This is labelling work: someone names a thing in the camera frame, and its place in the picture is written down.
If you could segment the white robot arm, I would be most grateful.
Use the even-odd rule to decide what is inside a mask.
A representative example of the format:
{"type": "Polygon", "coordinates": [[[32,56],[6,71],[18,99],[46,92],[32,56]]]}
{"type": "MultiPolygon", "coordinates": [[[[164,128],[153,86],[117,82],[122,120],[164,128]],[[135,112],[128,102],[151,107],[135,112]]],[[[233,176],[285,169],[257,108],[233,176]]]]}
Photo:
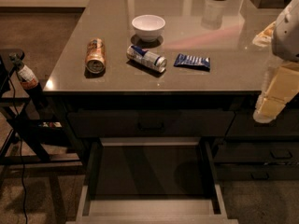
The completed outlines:
{"type": "Polygon", "coordinates": [[[252,43],[271,46],[272,53],[282,59],[279,65],[269,64],[253,113],[256,122],[270,123],[299,93],[299,0],[291,0],[252,43]]]}

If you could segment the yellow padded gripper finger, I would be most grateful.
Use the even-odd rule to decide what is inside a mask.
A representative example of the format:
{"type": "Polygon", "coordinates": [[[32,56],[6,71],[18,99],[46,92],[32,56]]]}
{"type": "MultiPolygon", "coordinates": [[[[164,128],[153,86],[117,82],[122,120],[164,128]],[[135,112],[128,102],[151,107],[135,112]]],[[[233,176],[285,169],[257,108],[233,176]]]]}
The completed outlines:
{"type": "Polygon", "coordinates": [[[253,119],[258,123],[270,123],[298,93],[299,63],[285,62],[271,67],[265,74],[253,119]]]}

